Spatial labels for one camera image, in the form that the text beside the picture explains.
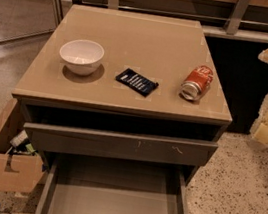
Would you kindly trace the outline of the dark blue rxbar wrapper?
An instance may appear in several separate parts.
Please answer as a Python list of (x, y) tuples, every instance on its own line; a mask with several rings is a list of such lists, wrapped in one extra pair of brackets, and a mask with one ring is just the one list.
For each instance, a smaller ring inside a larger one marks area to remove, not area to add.
[(140, 75), (133, 69), (126, 69), (115, 77), (116, 81), (126, 85), (140, 95), (147, 97), (159, 86), (158, 82), (152, 82), (145, 76)]

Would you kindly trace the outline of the grey open middle drawer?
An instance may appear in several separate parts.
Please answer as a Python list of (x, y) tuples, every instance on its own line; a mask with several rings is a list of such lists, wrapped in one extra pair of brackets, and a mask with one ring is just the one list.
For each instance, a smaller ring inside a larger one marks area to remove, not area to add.
[(35, 214), (188, 214), (177, 166), (59, 155)]

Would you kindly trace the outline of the grey drawer cabinet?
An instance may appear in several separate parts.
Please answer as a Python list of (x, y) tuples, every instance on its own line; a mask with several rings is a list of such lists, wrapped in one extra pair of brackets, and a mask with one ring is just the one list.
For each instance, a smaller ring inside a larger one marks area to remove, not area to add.
[[(196, 66), (214, 65), (200, 23), (73, 5), (13, 90), (25, 123), (218, 142), (231, 122), (220, 81), (198, 102), (179, 88)], [(60, 48), (90, 39), (103, 46), (100, 68), (80, 77)], [(147, 97), (115, 77), (126, 69), (159, 86)]]

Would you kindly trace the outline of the grey top drawer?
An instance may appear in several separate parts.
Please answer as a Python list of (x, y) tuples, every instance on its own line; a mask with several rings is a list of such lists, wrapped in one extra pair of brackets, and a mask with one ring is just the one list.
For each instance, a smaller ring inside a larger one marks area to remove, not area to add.
[(216, 142), (167, 136), (34, 123), (24, 128), (34, 148), (44, 152), (202, 166), (218, 148)]

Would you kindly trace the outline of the orange soda can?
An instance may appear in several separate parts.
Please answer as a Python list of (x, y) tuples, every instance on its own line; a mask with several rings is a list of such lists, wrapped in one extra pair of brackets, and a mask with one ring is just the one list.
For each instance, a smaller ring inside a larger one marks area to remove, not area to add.
[(181, 83), (180, 95), (189, 101), (197, 101), (213, 80), (213, 71), (204, 65), (196, 67)]

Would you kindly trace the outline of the white ceramic bowl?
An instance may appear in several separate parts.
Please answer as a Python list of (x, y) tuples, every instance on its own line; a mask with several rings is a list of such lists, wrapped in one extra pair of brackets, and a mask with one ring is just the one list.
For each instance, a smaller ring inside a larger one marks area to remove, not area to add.
[(89, 76), (102, 63), (104, 49), (97, 42), (77, 39), (64, 44), (60, 48), (59, 56), (71, 72)]

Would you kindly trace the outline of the items inside cardboard box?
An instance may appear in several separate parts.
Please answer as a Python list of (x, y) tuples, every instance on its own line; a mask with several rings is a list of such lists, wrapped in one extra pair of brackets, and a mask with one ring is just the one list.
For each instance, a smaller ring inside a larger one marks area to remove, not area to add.
[(10, 140), (10, 148), (6, 151), (9, 155), (37, 155), (37, 151), (32, 146), (32, 143), (27, 136), (25, 130), (17, 133), (15, 137)]

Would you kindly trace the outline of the brown cardboard box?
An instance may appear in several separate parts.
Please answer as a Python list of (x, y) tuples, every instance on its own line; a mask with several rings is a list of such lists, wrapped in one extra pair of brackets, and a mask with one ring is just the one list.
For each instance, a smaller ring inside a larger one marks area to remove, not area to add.
[(10, 154), (10, 141), (22, 132), (25, 119), (16, 99), (0, 113), (0, 191), (30, 193), (43, 180), (42, 158)]

